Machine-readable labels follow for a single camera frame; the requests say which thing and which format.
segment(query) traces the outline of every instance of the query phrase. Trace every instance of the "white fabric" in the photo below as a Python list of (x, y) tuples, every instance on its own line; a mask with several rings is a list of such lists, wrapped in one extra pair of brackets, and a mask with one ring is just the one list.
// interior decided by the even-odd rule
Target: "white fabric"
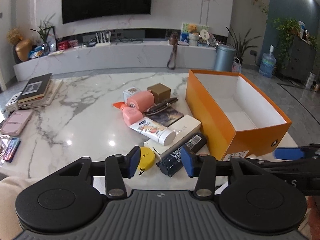
[(11, 240), (22, 232), (15, 212), (19, 193), (39, 179), (7, 177), (0, 181), (0, 239)]

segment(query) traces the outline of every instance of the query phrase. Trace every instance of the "white tube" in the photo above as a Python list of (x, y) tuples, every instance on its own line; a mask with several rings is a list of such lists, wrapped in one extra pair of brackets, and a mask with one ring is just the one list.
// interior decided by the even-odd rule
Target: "white tube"
[(176, 133), (174, 131), (152, 121), (148, 117), (140, 119), (129, 127), (164, 146), (171, 144), (176, 137)]

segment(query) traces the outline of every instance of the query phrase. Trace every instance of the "barcode label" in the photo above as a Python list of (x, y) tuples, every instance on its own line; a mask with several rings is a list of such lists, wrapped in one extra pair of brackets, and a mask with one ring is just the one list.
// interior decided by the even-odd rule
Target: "barcode label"
[(230, 161), (230, 158), (232, 156), (239, 156), (239, 157), (246, 157), (246, 155), (248, 154), (249, 151), (243, 151), (243, 152), (238, 152), (238, 153), (231, 153), (231, 154), (227, 154), (225, 157), (224, 157), (224, 161)]
[(193, 144), (195, 146), (199, 141), (201, 140), (201, 137), (199, 135), (193, 136), (193, 138), (189, 141), (189, 143)]

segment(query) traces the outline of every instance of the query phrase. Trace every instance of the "blue wall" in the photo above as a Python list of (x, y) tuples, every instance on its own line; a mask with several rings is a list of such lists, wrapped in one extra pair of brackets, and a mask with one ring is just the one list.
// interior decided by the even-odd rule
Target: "blue wall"
[(317, 37), (320, 6), (315, 0), (270, 0), (260, 60), (262, 54), (269, 51), (270, 45), (277, 46), (278, 43), (278, 31), (273, 27), (272, 19), (290, 17), (304, 22), (308, 32)]

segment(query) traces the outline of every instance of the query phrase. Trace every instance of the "white tube cap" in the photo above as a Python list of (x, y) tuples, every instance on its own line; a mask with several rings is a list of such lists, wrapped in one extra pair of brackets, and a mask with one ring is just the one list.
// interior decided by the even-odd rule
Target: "white tube cap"
[(176, 137), (176, 133), (170, 129), (165, 130), (159, 137), (158, 143), (167, 146), (173, 142)]

